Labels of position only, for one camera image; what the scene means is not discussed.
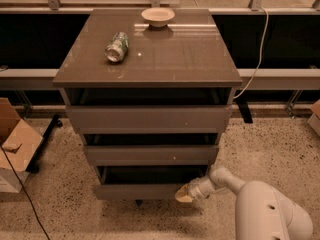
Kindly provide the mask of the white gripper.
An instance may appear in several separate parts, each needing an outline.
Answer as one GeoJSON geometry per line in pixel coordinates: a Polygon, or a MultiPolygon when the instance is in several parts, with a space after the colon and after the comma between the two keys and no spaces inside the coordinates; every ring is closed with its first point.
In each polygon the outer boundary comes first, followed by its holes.
{"type": "Polygon", "coordinates": [[[208,198],[211,194],[228,192],[228,188],[218,186],[208,176],[196,178],[183,185],[175,194],[175,199],[181,203],[191,203],[193,200],[208,198]]]}

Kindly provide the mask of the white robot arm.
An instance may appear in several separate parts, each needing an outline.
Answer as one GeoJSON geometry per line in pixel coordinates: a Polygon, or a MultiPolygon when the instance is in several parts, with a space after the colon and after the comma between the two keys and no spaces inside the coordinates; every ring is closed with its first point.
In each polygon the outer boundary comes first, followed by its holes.
{"type": "Polygon", "coordinates": [[[236,240],[311,240],[313,222],[305,209],[275,187],[241,180],[221,165],[183,185],[175,199],[187,203],[225,190],[236,196],[236,240]]]}

